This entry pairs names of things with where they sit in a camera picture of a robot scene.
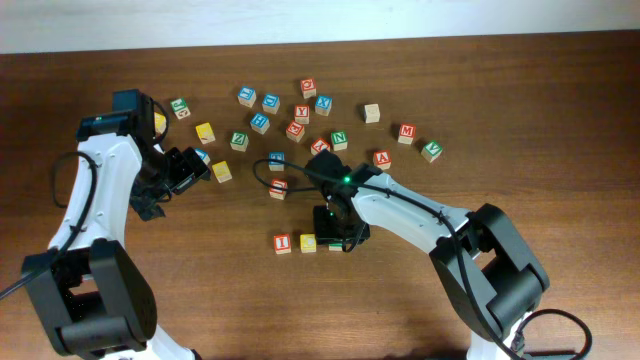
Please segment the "yellow C block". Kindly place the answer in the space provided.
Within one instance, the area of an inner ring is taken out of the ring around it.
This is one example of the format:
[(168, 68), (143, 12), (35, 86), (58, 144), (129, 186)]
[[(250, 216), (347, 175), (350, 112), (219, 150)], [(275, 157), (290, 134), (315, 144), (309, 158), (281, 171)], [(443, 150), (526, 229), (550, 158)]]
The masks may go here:
[(317, 250), (316, 236), (314, 234), (301, 234), (300, 249), (302, 253), (315, 253)]

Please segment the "red I block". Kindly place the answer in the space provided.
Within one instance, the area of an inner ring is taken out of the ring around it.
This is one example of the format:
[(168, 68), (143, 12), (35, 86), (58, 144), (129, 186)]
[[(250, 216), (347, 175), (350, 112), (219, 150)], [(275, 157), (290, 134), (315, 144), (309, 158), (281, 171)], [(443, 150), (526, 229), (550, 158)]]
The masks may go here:
[(291, 252), (292, 245), (291, 245), (291, 238), (289, 234), (285, 233), (285, 234), (275, 235), (273, 240), (274, 240), (274, 251), (276, 254), (286, 254)]

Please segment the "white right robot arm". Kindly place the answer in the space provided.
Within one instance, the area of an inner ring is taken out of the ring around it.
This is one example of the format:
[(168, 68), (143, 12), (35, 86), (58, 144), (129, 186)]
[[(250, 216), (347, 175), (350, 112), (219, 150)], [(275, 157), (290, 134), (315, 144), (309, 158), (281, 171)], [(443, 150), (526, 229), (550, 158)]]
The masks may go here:
[(429, 255), (447, 296), (471, 329), (470, 359), (504, 359), (517, 326), (532, 313), (550, 281), (507, 215), (485, 204), (453, 208), (394, 181), (381, 169), (351, 169), (327, 150), (305, 173), (325, 198), (314, 209), (320, 244), (351, 251), (384, 228)]

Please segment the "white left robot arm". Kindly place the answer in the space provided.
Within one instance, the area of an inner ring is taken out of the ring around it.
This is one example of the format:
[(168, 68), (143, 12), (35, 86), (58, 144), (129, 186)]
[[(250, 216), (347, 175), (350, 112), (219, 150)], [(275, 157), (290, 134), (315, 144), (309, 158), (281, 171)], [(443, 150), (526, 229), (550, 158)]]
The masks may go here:
[(138, 89), (82, 119), (78, 170), (63, 221), (45, 252), (25, 257), (21, 282), (54, 349), (82, 359), (196, 359), (157, 320), (153, 291), (125, 250), (128, 210), (144, 221), (211, 171), (196, 150), (164, 151), (160, 104)]

